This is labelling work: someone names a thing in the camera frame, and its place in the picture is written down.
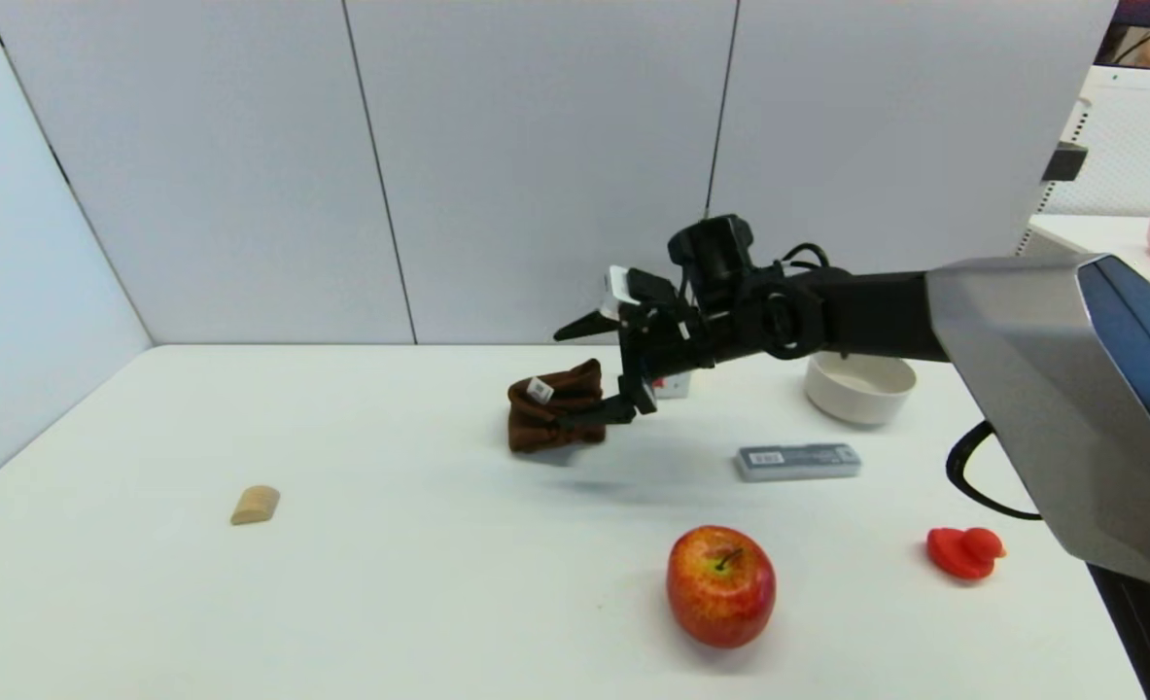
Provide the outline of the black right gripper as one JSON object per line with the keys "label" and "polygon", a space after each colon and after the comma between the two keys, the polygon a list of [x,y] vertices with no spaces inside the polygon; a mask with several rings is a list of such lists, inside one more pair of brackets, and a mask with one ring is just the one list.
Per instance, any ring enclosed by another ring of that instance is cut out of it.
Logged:
{"label": "black right gripper", "polygon": [[707,328],[689,303],[620,303],[618,315],[593,310],[557,329],[553,341],[603,333],[618,333],[618,397],[565,411],[557,417],[564,429],[631,424],[656,411],[656,380],[715,368]]}

